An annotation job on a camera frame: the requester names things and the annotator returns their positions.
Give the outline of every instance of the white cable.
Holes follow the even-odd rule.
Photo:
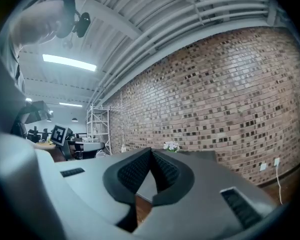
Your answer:
[[[283,205],[282,199],[281,199],[281,185],[280,185],[280,182],[279,182],[278,167],[279,167],[279,163],[276,165],[276,179],[277,179],[278,185],[279,185],[279,197],[280,197],[280,203]]]

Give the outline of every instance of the wooden floor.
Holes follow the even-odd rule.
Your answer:
[[[279,180],[281,185],[281,199],[282,203],[285,204],[291,201],[294,197],[294,194],[299,187],[300,183],[300,168],[292,172],[288,176]],[[262,187],[262,189],[270,196],[272,199],[280,205],[279,198],[279,185],[278,182],[270,184],[268,186]]]
[[[285,204],[292,200],[296,189],[299,186],[300,182],[300,168],[287,175],[285,178],[279,180],[281,185],[281,199],[282,203]],[[278,182],[274,182],[270,185],[261,187],[272,199],[280,205],[279,198],[279,185]],[[142,199],[139,196],[136,196],[136,213],[137,213],[137,221],[138,225],[140,225],[147,217],[147,215],[151,211],[151,204]]]

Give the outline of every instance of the fluorescent light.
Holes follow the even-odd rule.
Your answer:
[[[82,105],[77,105],[77,104],[69,104],[69,103],[62,103],[62,102],[59,102],[60,105],[65,105],[65,106],[73,106],[73,107],[82,107]]]
[[[95,71],[97,68],[96,65],[92,65],[92,64],[82,62],[79,60],[75,60],[75,59],[71,59],[71,58],[64,58],[64,57],[48,55],[48,54],[42,54],[42,57],[45,62],[64,64],[64,65],[73,66],[76,68],[81,68],[84,70]]]

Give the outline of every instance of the white shelf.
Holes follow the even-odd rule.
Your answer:
[[[102,123],[108,123],[108,121],[93,121],[94,124],[102,124]]]
[[[86,112],[86,132],[87,132],[87,137],[91,138],[92,143],[98,139],[102,140],[103,137],[101,136],[108,135],[108,138],[106,138],[108,139],[107,144],[105,144],[105,146],[106,149],[110,152],[110,155],[112,155],[111,143],[110,143],[110,129],[109,129],[109,111],[110,111],[109,108],[90,106],[90,108]],[[99,127],[100,124],[104,124],[106,129],[104,129],[104,127]]]

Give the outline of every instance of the wall socket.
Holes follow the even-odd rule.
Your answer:
[[[260,165],[260,171],[263,171],[267,168],[267,164],[266,163],[263,163]]]
[[[121,153],[127,152],[127,147],[123,144],[121,147]]]
[[[280,163],[280,157],[274,159],[274,166],[277,166]]]

